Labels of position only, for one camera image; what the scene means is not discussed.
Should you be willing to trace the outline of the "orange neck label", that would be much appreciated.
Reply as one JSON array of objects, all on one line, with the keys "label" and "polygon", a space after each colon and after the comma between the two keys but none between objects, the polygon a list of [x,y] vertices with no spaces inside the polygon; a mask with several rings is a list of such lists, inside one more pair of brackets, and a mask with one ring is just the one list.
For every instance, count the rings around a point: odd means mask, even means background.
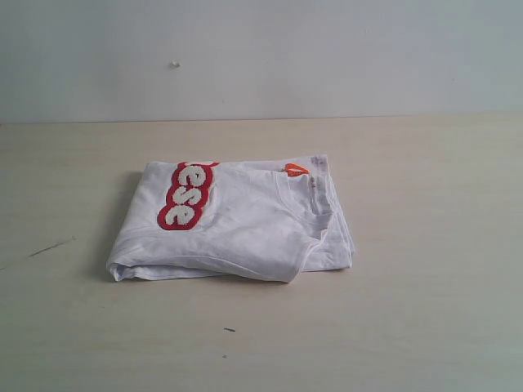
[{"label": "orange neck label", "polygon": [[286,163],[284,166],[284,172],[288,177],[298,177],[308,175],[310,172],[305,168],[296,163]]}]

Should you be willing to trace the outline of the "white t-shirt red lettering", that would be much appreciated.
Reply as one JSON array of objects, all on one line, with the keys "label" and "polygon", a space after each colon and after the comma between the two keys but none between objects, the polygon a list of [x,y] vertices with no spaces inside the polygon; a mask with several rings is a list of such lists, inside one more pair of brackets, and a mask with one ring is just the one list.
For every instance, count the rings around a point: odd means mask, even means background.
[{"label": "white t-shirt red lettering", "polygon": [[[286,163],[310,173],[288,177]],[[149,163],[106,268],[116,281],[344,270],[354,245],[324,155]]]}]

